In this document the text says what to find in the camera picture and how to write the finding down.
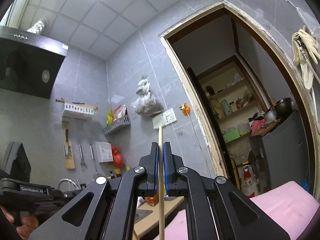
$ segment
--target human hand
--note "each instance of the human hand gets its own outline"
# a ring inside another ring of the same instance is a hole
[[[11,215],[6,208],[0,206],[7,220],[13,224],[14,216]],[[39,226],[39,222],[35,216],[28,215],[22,219],[23,226],[17,227],[17,232],[23,240],[28,240],[31,233]]]

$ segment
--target silver screw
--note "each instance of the silver screw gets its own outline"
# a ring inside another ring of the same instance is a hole
[[[144,172],[144,167],[141,167],[141,166],[135,167],[134,171],[136,173],[143,173]]]
[[[99,185],[105,184],[107,182],[107,178],[105,177],[99,177],[96,179],[96,183]]]
[[[180,168],[178,169],[178,171],[179,171],[180,173],[187,173],[187,172],[188,172],[188,168],[182,166],[182,167],[180,167]]]
[[[217,177],[217,182],[219,184],[225,184],[226,181],[227,181],[227,179],[225,177],[222,177],[222,176]]]

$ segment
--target red and white bottle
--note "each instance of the red and white bottle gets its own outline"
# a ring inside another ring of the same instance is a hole
[[[242,176],[242,183],[241,183],[242,192],[248,197],[257,196],[257,184],[254,181],[254,178],[251,176],[248,166],[243,168],[243,176]]]

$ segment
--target electrical outlet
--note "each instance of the electrical outlet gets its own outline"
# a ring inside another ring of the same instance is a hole
[[[162,113],[152,118],[152,124],[155,130],[158,130],[160,125],[165,126]]]
[[[173,108],[162,113],[162,116],[164,119],[164,125],[168,125],[168,124],[173,123],[177,120],[176,115],[174,114]]]

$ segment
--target green box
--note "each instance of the green box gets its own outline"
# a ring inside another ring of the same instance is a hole
[[[240,134],[239,134],[238,129],[235,129],[235,130],[233,130],[233,131],[231,131],[231,132],[229,132],[229,133],[226,133],[226,134],[223,136],[224,141],[225,141],[226,143],[231,142],[231,141],[233,141],[233,140],[235,140],[235,139],[238,139],[239,137],[240,137]]]

